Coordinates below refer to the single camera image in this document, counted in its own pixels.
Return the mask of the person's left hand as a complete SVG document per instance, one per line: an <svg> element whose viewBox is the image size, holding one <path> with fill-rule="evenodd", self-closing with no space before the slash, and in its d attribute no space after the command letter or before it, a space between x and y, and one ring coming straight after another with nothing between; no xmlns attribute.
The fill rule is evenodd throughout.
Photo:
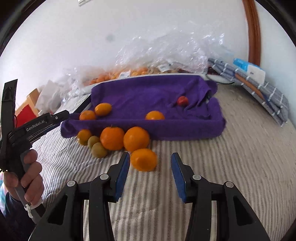
<svg viewBox="0 0 296 241"><path fill-rule="evenodd" d="M40 175L42 165L37 162L37 157L38 154L34 149L31 149L26 156L24 156L24 163L29 164L30 166L20 181L14 173L4 172L4 185L8 193L10 193L10 195L17 201L20 199L18 198L15 188L19 183L23 188L27 189L24 198L30 204L37 205L42 197L44 191L43 178Z"/></svg>

